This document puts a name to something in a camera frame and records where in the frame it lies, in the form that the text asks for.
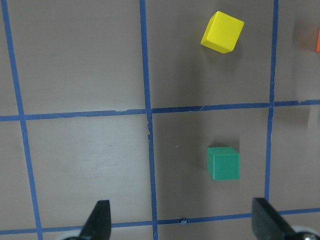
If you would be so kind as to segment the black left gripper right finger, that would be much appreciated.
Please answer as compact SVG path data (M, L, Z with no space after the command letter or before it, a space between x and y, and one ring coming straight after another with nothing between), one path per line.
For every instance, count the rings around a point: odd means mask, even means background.
M296 232L262 197L251 202L251 228L258 240L290 240Z

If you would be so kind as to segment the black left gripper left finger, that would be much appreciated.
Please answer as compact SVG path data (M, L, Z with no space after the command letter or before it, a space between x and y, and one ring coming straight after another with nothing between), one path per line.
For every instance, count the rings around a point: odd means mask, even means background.
M109 200L99 200L83 226L80 240L109 240L112 232L111 206Z

